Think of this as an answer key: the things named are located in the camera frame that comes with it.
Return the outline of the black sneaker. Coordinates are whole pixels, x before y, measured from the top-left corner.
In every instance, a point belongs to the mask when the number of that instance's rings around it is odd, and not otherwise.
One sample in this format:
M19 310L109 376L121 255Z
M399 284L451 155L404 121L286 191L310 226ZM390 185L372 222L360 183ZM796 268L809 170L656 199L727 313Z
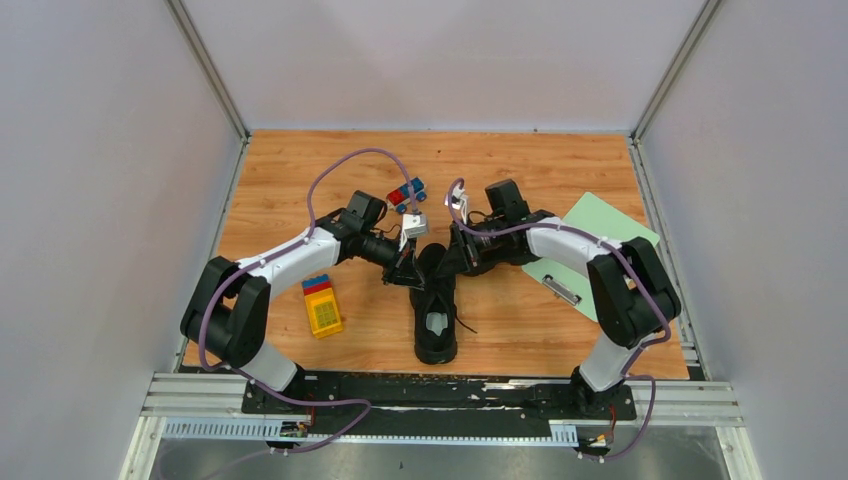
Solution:
M485 216L483 221L472 222L468 227L478 232L500 231L524 224L538 223L553 216L554 214L547 210L537 210L523 217L492 212ZM464 252L468 254L470 264L465 275L479 276L502 263L522 266L538 260L538 257L530 251L526 234L526 230L521 230L492 237L464 232L463 237L466 243Z
M424 364L451 362L457 355L456 277L440 272L447 249L438 243L427 245L418 256L425 275L423 290L411 289L410 304L414 313L414 352Z

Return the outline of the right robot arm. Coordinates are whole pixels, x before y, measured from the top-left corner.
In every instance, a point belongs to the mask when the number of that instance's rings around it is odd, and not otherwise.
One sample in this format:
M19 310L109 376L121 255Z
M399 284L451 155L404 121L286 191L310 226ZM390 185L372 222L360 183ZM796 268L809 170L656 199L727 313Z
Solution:
M589 283L601 329L588 357L577 367L571 403L596 417L611 403L610 390L625 378L649 346L671 337L681 300L656 248L646 238L610 240L565 223L546 210L531 211L517 184L503 180L485 190L490 214L469 218L465 182L454 180L445 196L451 240L442 273L482 275L501 264L524 266L549 260Z

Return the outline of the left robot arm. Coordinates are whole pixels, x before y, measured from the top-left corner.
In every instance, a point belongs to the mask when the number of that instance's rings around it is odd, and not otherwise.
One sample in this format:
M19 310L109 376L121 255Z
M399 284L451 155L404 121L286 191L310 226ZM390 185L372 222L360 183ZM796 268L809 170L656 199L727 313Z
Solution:
M428 231L426 217L403 214L401 232L392 239L375 229L386 210L383 200L355 191L346 207L316 219L288 242L239 261L209 260L181 320L181 334L268 386L268 400L279 411L298 411L307 389L295 379L298 365L265 339L270 304L300 281L351 258L380 266L386 284L422 289L415 247Z

